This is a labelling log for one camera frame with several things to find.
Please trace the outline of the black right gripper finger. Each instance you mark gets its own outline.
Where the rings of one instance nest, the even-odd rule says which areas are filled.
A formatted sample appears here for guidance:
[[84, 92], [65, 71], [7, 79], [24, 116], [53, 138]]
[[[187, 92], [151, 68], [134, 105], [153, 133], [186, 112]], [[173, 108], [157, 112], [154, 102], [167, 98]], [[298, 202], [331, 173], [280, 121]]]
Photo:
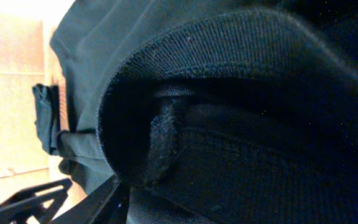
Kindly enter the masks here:
[[129, 186], [112, 176], [51, 224], [126, 224]]

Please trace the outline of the black polo shirt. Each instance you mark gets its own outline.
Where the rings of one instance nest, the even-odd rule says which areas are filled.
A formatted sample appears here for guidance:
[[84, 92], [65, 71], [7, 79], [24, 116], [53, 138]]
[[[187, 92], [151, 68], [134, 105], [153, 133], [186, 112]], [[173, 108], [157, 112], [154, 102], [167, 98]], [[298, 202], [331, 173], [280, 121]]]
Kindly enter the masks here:
[[358, 1], [75, 1], [37, 134], [126, 223], [358, 223]]

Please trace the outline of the black mounting rail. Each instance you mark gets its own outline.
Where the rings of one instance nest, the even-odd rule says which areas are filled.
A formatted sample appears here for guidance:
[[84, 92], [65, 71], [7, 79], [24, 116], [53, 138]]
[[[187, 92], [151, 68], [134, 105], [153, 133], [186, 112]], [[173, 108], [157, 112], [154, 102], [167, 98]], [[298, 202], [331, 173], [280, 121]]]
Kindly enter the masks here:
[[68, 198], [71, 186], [70, 179], [62, 179], [16, 192], [0, 204], [0, 223], [27, 223], [30, 217], [50, 223]]

